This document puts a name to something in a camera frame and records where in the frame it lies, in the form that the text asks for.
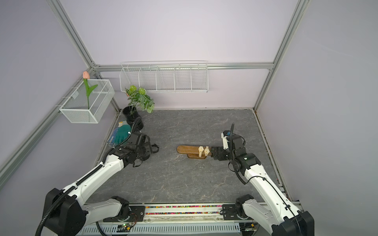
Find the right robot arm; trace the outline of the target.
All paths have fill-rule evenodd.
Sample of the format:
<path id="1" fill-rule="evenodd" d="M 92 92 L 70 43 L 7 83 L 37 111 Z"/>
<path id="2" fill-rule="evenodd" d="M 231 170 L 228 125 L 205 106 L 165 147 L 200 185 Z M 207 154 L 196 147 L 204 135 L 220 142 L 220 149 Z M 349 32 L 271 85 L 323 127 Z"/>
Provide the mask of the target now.
<path id="1" fill-rule="evenodd" d="M 237 199 L 241 209 L 240 216 L 250 217 L 272 236 L 313 236 L 315 220 L 308 211 L 301 211 L 274 184 L 260 160 L 247 153 L 243 145 L 228 145 L 212 147 L 211 156 L 217 160 L 228 160 L 236 174 L 241 173 L 246 182 L 237 175 L 243 183 L 251 183 L 263 198 L 267 207 L 259 204 L 251 195 Z"/>

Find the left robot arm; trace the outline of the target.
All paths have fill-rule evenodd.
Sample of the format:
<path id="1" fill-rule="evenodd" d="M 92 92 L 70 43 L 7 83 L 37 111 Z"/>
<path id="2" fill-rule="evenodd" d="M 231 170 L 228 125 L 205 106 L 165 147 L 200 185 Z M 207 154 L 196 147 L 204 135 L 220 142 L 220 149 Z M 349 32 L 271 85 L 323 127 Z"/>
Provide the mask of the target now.
<path id="1" fill-rule="evenodd" d="M 129 201 L 114 196 L 88 204 L 87 200 L 113 175 L 137 160 L 145 161 L 154 153 L 150 137 L 133 131 L 119 146 L 112 148 L 92 170 L 63 189 L 54 188 L 45 197 L 42 219 L 35 235 L 40 236 L 48 228 L 58 236 L 75 236 L 85 226 L 115 217 L 127 221 L 131 216 Z"/>

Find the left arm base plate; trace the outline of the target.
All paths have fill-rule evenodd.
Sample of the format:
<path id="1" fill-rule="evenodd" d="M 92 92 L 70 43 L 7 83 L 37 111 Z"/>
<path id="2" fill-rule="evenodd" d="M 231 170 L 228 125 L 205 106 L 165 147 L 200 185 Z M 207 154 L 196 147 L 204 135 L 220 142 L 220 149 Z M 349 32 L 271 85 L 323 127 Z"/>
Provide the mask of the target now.
<path id="1" fill-rule="evenodd" d="M 103 222 L 141 222 L 144 219 L 144 205 L 127 206 L 121 209 L 115 217 L 108 217 Z"/>

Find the brown wooden watch stand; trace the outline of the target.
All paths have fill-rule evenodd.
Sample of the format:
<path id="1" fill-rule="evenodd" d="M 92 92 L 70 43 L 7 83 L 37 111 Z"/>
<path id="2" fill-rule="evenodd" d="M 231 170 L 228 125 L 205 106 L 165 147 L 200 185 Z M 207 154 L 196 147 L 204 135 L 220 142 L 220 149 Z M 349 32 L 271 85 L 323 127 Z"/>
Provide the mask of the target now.
<path id="1" fill-rule="evenodd" d="M 179 154 L 185 154 L 188 158 L 191 159 L 206 159 L 208 156 L 211 156 L 212 153 L 210 152 L 208 156 L 205 156 L 204 152 L 202 153 L 202 157 L 198 156 L 198 148 L 199 146 L 183 146 L 180 145 L 176 148 Z"/>

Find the black round-face watch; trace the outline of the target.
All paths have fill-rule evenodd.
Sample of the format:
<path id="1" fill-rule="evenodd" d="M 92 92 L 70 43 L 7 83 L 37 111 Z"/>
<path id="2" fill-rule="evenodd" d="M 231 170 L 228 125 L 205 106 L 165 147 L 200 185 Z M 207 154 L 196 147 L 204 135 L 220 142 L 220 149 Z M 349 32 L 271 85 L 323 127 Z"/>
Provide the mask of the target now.
<path id="1" fill-rule="evenodd" d="M 157 144 L 151 145 L 151 153 L 155 154 L 159 152 L 159 146 Z"/>

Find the beige band watch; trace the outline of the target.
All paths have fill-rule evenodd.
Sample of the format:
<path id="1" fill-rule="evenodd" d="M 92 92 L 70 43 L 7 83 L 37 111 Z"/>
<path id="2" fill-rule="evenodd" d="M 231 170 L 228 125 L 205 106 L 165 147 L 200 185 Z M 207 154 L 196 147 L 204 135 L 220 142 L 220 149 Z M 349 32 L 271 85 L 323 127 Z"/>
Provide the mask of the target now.
<path id="1" fill-rule="evenodd" d="M 208 156 L 209 153 L 210 153 L 210 149 L 209 149 L 209 147 L 207 146 L 207 147 L 204 149 L 204 154 L 205 154 L 205 156 Z"/>

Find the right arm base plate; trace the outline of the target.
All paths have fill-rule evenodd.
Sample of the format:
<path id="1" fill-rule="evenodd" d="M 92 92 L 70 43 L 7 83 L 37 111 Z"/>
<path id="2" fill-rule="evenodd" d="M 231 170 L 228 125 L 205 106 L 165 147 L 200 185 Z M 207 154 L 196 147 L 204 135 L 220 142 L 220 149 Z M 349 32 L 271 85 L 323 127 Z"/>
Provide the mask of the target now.
<path id="1" fill-rule="evenodd" d="M 246 216 L 236 204 L 222 205 L 220 215 L 224 220 L 252 220 L 250 217 Z"/>

